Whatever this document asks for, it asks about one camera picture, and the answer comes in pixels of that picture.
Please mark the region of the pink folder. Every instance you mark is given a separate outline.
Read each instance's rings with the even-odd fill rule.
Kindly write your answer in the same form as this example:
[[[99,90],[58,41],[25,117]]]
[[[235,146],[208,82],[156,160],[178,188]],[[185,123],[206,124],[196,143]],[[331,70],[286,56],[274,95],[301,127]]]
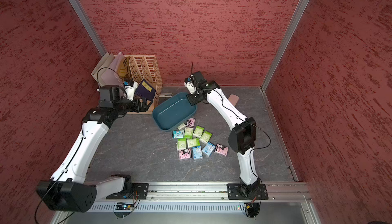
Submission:
[[[119,52],[113,62],[110,64],[109,67],[101,68],[98,71],[98,80],[100,86],[107,86],[107,85],[118,85],[122,86],[123,81],[121,80],[119,74],[117,73],[117,69],[119,67],[119,63],[121,60],[124,59],[124,55],[122,52]]]

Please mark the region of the corner aluminium profile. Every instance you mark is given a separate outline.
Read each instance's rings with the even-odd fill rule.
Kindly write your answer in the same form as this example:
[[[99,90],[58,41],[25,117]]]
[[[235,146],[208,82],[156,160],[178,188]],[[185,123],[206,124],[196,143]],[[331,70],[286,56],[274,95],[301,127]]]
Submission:
[[[101,56],[107,52],[80,0],[68,0]]]
[[[281,41],[281,43],[277,49],[277,52],[273,58],[271,66],[269,67],[268,72],[267,72],[267,74],[264,78],[264,81],[262,83],[261,90],[263,92],[266,92],[266,89],[267,89],[270,81],[272,80],[272,77],[273,77],[285,51],[286,51],[286,48],[288,47],[288,44],[290,43],[290,40],[291,40],[293,34],[296,31],[296,28],[297,28],[297,26],[303,16],[303,13],[304,13],[309,1],[310,0],[299,0],[297,6],[295,8],[295,11],[291,17],[291,20],[287,26],[287,29],[284,33],[282,41]]]

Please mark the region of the navy blue book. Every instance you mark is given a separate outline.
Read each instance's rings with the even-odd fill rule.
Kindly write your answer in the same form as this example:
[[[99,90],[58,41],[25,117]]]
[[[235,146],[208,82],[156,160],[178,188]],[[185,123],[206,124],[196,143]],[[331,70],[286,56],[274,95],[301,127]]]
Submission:
[[[138,84],[135,93],[137,96],[145,98],[146,100],[154,100],[156,89],[145,79],[142,79],[142,81]]]

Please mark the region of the green tissue pack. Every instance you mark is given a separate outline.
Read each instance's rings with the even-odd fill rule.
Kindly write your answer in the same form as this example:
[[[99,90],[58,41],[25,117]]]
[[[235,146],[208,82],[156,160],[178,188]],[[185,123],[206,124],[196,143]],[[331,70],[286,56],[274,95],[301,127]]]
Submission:
[[[178,130],[184,130],[185,128],[186,128],[186,124],[185,124],[185,123],[181,123],[181,124],[177,127]]]
[[[200,138],[200,142],[207,144],[210,141],[211,137],[212,137],[212,133],[208,131],[204,131]]]
[[[186,140],[187,140],[186,138],[179,138],[179,139],[177,139],[177,151],[187,149],[187,142],[186,142]]]
[[[191,127],[186,127],[184,129],[184,138],[185,139],[192,139],[194,134],[194,129]]]
[[[203,133],[204,133],[204,128],[197,125],[197,126],[195,127],[195,129],[194,129],[193,137],[194,137],[194,138],[201,138],[202,135],[203,135]]]
[[[200,146],[200,139],[199,138],[186,139],[186,143],[188,148],[198,147]]]

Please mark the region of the green tissue pack top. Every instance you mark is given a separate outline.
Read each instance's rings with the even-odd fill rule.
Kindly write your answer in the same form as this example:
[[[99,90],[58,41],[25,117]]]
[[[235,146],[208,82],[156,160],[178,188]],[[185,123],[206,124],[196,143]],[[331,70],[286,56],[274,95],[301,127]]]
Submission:
[[[181,123],[181,124],[177,127],[178,130],[184,130],[185,128],[186,128],[186,124],[185,124],[185,123]]]

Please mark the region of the pink case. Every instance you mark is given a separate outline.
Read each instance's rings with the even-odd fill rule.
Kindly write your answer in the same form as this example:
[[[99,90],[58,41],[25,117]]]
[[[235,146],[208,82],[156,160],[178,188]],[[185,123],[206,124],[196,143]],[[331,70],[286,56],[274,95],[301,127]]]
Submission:
[[[230,101],[230,103],[231,103],[233,106],[236,106],[236,104],[237,104],[238,101],[239,101],[239,97],[238,97],[237,95],[231,94],[231,95],[229,96],[228,100]]]

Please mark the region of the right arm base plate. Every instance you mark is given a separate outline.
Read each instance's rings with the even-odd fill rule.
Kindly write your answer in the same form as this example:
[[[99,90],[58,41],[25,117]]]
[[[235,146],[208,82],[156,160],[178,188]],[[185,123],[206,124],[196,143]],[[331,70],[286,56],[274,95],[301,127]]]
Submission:
[[[240,183],[227,184],[227,192],[229,200],[268,200],[268,193],[265,184],[261,184],[253,193],[245,195],[242,191]]]

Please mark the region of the blue tissue pack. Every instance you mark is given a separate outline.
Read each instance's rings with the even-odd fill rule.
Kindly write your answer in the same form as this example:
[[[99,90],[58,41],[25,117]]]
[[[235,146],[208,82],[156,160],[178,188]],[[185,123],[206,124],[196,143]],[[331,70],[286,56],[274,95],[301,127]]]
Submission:
[[[173,139],[183,139],[184,138],[184,130],[174,130],[172,133]]]
[[[202,149],[202,153],[207,157],[210,157],[211,154],[215,151],[216,146],[210,142],[208,142]]]
[[[194,160],[199,160],[203,158],[201,146],[195,146],[192,148],[192,156]]]

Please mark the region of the left corner aluminium profile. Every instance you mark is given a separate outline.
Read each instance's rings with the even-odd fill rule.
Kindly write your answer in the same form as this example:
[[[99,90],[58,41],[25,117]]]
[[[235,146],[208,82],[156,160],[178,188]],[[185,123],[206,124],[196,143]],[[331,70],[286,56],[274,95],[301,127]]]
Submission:
[[[80,0],[68,0],[101,56],[107,52]]]

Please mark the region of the teal storage box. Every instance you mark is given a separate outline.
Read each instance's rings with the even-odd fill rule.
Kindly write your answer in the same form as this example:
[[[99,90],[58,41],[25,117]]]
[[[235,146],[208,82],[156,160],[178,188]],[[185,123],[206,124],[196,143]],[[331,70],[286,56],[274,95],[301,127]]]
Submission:
[[[191,105],[187,93],[181,92],[154,108],[152,116],[162,131],[170,131],[190,119],[196,111],[197,105]]]

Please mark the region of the left circuit board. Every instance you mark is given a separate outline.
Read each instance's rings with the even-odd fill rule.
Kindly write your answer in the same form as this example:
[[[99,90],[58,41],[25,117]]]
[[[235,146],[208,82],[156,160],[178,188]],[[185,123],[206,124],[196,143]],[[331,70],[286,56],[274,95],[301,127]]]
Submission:
[[[117,203],[115,206],[116,211],[133,211],[135,203]]]

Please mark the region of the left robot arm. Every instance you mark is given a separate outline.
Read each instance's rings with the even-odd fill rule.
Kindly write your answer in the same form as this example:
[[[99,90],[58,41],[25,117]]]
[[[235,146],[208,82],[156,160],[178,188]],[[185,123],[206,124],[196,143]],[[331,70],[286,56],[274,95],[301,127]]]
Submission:
[[[90,163],[113,123],[129,112],[149,110],[153,101],[135,98],[136,86],[108,85],[98,88],[99,105],[88,111],[72,148],[50,180],[40,181],[36,188],[52,211],[87,212],[96,200],[114,196],[139,199],[130,176],[115,175],[97,183],[86,184]]]

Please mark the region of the right corner aluminium profile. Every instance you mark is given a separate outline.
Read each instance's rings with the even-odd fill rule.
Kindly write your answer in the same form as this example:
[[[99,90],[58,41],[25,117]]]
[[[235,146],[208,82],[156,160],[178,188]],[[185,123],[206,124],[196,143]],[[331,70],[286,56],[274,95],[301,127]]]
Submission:
[[[287,29],[284,33],[282,41],[281,41],[281,43],[277,49],[277,52],[273,58],[271,66],[269,67],[268,72],[267,72],[267,74],[264,78],[264,81],[262,83],[261,90],[263,92],[266,92],[266,89],[267,89],[270,81],[272,80],[272,77],[273,77],[285,51],[286,51],[286,48],[288,47],[288,44],[290,43],[290,40],[291,40],[293,34],[296,31],[296,28],[297,28],[297,26],[303,16],[303,13],[304,13],[309,1],[310,0],[299,0],[297,6],[295,8],[295,11],[291,17],[291,20],[287,26]]]

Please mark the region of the pink tissue pack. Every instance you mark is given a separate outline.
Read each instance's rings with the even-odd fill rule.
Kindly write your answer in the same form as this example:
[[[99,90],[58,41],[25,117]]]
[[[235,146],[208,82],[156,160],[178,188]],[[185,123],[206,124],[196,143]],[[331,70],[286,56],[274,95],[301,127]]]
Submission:
[[[195,118],[189,118],[186,122],[186,126],[189,128],[194,128],[195,127],[195,123],[196,123],[196,119]]]
[[[188,160],[192,158],[192,151],[190,149],[182,149],[178,151],[179,160]]]
[[[228,154],[228,151],[229,151],[229,147],[221,145],[221,144],[216,145],[216,148],[215,148],[216,153],[226,157]]]

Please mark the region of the beige file organizer rack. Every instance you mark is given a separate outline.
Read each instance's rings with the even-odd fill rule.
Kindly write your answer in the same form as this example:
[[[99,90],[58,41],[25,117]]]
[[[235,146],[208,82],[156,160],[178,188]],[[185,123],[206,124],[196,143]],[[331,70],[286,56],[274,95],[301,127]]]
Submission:
[[[158,106],[162,90],[157,57],[155,55],[125,55],[125,59],[128,61],[127,65],[132,79],[138,83],[144,79],[156,90],[152,106],[147,112],[141,113],[151,115],[154,108]]]

